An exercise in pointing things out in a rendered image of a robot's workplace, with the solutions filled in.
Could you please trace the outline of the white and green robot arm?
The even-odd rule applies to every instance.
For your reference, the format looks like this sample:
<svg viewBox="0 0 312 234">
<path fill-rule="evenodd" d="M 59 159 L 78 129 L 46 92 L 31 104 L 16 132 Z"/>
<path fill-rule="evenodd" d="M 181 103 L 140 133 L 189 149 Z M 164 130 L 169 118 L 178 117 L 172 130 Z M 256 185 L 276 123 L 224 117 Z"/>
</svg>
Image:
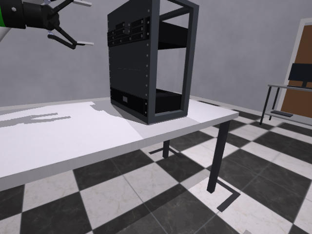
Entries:
<svg viewBox="0 0 312 234">
<path fill-rule="evenodd" d="M 44 0 L 0 0 L 0 42 L 11 28 L 26 29 L 23 1 L 44 3 Z"/>
</svg>

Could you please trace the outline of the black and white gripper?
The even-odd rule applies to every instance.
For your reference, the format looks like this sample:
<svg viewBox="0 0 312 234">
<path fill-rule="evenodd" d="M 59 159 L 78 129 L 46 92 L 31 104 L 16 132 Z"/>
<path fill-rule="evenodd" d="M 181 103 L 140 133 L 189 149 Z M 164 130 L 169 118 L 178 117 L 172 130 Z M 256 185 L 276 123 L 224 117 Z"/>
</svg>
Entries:
<svg viewBox="0 0 312 234">
<path fill-rule="evenodd" d="M 59 14 L 58 12 L 63 9 L 65 6 L 70 4 L 71 2 L 79 5 L 84 5 L 91 7 L 92 3 L 86 2 L 83 0 L 65 0 L 55 8 L 52 8 L 48 4 L 51 1 L 56 0 L 44 0 L 45 5 L 34 4 L 29 2 L 23 2 L 24 8 L 24 15 L 27 27 L 34 27 L 34 28 L 42 28 L 48 30 L 48 38 L 54 39 L 71 49 L 75 49 L 76 45 L 94 45 L 93 42 L 83 42 L 83 41 L 75 41 L 72 37 L 70 37 L 64 30 L 62 30 L 59 21 Z M 63 39 L 57 37 L 51 31 L 56 29 L 60 32 L 65 38 L 67 38 L 72 44 L 64 41 Z"/>
</svg>

